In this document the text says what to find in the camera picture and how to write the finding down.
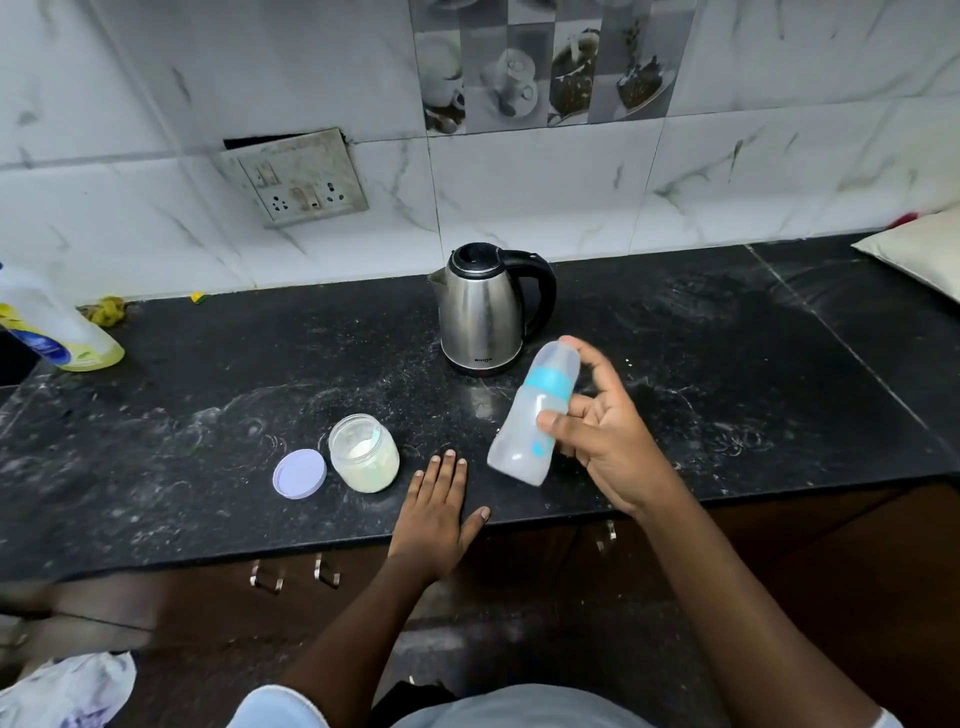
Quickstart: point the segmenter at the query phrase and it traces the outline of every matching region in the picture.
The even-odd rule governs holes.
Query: cleaning liquid bottle
[[[29,271],[0,263],[0,325],[67,372],[116,364],[123,348]]]
[[[543,409],[566,414],[580,374],[580,354],[562,341],[551,341],[534,357],[514,403],[487,453],[487,465],[530,485],[541,485],[550,469],[554,439],[537,429]]]

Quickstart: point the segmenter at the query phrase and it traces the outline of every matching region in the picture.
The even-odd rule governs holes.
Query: dirty switch plate
[[[221,161],[267,228],[367,209],[339,129],[233,149]]]

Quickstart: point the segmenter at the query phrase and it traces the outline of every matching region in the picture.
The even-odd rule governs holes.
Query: blue label
[[[59,341],[55,341],[49,336],[43,336],[38,333],[33,333],[32,331],[23,331],[19,328],[11,328],[8,330],[40,356],[45,359],[50,359],[54,364],[70,363],[70,352]]]
[[[570,377],[556,369],[547,369],[546,367],[534,367],[527,373],[527,378],[523,383],[531,387],[537,387],[548,395],[554,395],[561,400],[569,400],[573,394],[573,382]]]

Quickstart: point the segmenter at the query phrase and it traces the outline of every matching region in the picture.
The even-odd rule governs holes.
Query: black kettle handle
[[[550,264],[536,253],[501,250],[500,262],[514,278],[537,279],[540,305],[523,330],[523,340],[530,341],[546,326],[547,319],[553,313],[553,307],[557,303],[557,277],[553,275]]]

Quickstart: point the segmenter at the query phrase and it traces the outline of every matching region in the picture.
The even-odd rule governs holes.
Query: hand
[[[441,465],[434,455],[426,473],[414,473],[387,552],[388,562],[404,562],[423,579],[424,588],[453,571],[490,517],[490,508],[483,506],[461,527],[467,461],[456,456],[449,449]]]
[[[593,370],[599,393],[595,398],[573,395],[568,415],[543,410],[537,427],[560,443],[562,454],[576,455],[615,508],[642,516],[652,497],[664,488],[683,488],[683,482],[636,413],[610,360],[586,341],[573,336],[561,341]]]

